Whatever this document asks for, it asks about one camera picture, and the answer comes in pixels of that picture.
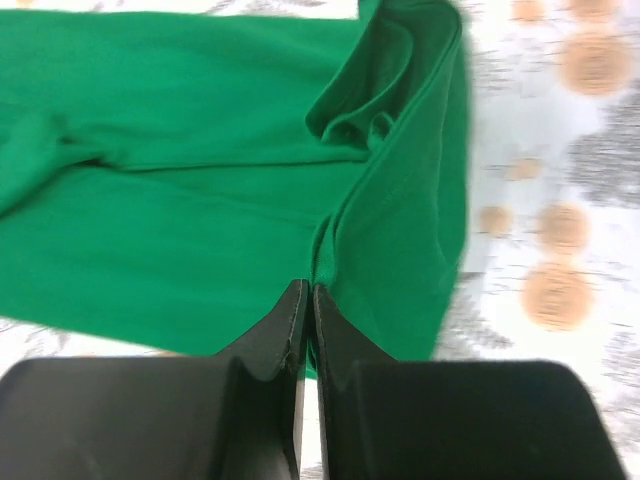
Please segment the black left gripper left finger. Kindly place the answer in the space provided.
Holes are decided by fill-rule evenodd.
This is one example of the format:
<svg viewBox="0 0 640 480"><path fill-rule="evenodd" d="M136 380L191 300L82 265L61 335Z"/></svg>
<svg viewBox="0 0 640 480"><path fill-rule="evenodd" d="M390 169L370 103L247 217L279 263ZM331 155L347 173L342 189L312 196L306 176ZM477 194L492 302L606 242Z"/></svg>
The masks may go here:
<svg viewBox="0 0 640 480"><path fill-rule="evenodd" d="M307 285L213 356L36 358L1 380L5 479L296 479Z"/></svg>

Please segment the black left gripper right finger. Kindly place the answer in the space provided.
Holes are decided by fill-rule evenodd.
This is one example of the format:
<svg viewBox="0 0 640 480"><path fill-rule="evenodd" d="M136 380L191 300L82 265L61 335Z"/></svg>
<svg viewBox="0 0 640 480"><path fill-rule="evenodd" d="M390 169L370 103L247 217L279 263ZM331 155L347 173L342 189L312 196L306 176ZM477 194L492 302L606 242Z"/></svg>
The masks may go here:
<svg viewBox="0 0 640 480"><path fill-rule="evenodd" d="M401 362L313 293L328 479L621 479L590 394L549 361Z"/></svg>

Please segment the green t shirt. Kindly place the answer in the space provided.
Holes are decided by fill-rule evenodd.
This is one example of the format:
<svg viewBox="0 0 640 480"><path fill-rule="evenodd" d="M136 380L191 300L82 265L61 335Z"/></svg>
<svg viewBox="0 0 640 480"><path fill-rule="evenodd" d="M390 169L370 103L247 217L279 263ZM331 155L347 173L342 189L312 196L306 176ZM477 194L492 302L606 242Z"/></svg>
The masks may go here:
<svg viewBox="0 0 640 480"><path fill-rule="evenodd" d="M429 358L466 237L466 63L446 1L3 11L2 315L206 355L303 279Z"/></svg>

